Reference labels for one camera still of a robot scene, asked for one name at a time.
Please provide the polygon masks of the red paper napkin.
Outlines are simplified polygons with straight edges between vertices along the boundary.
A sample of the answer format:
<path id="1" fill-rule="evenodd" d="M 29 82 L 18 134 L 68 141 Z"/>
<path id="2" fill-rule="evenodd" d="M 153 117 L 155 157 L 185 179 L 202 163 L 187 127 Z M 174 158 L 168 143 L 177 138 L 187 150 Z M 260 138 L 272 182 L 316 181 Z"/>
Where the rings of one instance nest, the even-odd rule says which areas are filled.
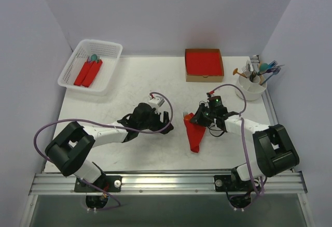
<path id="1" fill-rule="evenodd" d="M 184 124 L 186 127 L 187 137 L 190 145 L 191 152 L 198 153 L 200 151 L 200 143 L 205 135 L 206 127 L 200 126 L 190 121 L 185 121 Z"/>

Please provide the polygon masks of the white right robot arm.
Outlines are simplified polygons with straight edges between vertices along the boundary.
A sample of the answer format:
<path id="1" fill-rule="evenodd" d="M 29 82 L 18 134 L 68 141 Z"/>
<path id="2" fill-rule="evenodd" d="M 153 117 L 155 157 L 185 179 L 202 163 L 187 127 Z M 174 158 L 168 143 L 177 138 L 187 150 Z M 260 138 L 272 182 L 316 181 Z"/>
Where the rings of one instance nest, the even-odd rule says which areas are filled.
<path id="1" fill-rule="evenodd" d="M 266 125 L 243 119 L 235 111 L 228 111 L 220 96 L 201 103 L 190 122 L 202 127 L 215 125 L 225 133 L 241 136 L 244 141 L 253 144 L 255 157 L 250 158 L 247 150 L 245 158 L 249 162 L 232 169 L 230 184 L 236 190 L 242 190 L 249 180 L 258 177 L 273 177 L 297 166 L 299 155 L 286 128 L 281 124 Z"/>

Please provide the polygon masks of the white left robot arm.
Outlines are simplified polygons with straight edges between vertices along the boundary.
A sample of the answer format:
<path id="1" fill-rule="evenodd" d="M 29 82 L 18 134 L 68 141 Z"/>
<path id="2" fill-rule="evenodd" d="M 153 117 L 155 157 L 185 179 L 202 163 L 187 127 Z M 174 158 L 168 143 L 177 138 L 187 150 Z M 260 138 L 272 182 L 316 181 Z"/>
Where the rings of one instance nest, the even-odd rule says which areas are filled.
<path id="1" fill-rule="evenodd" d="M 91 149 L 111 143 L 126 143 L 139 133 L 167 134 L 174 129 L 171 123 L 173 115 L 173 109 L 158 113 L 156 107 L 139 103 L 132 113 L 110 125 L 82 126 L 75 120 L 46 147 L 45 154 L 63 176 L 75 175 L 86 181 L 92 191 L 100 191 L 106 184 L 106 175 L 95 163 L 87 160 Z"/>

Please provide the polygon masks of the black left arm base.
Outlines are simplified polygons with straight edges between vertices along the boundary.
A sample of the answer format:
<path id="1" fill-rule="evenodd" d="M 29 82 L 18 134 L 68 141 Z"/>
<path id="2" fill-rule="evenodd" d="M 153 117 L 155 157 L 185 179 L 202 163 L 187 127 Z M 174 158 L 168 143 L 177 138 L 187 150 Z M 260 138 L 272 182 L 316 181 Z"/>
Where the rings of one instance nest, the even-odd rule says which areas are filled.
<path id="1" fill-rule="evenodd" d="M 76 178 L 74 192 L 85 193 L 85 205 L 94 211 L 119 208 L 120 201 L 112 195 L 121 191 L 122 176 L 102 175 L 94 183 Z"/>

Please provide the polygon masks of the orange plastic spoon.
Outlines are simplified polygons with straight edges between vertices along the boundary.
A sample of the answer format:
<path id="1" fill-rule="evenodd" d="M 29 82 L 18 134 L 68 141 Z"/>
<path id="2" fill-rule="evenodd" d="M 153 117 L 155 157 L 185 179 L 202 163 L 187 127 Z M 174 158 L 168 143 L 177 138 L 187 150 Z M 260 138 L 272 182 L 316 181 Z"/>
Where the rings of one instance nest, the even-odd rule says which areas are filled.
<path id="1" fill-rule="evenodd" d="M 184 120 L 185 120 L 185 121 L 190 121 L 191 118 L 192 118 L 191 115 L 186 115 L 186 116 L 184 117 Z"/>

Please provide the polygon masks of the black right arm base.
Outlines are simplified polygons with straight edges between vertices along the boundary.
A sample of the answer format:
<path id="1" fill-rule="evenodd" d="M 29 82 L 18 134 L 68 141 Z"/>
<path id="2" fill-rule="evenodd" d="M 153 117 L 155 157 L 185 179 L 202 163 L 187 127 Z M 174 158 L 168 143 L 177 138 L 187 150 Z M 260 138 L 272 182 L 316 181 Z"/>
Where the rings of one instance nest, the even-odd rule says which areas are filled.
<path id="1" fill-rule="evenodd" d="M 234 211 L 244 212 L 253 202 L 255 193 L 251 181 L 236 181 L 231 175 L 215 175 L 214 188 L 216 192 L 224 192 Z"/>

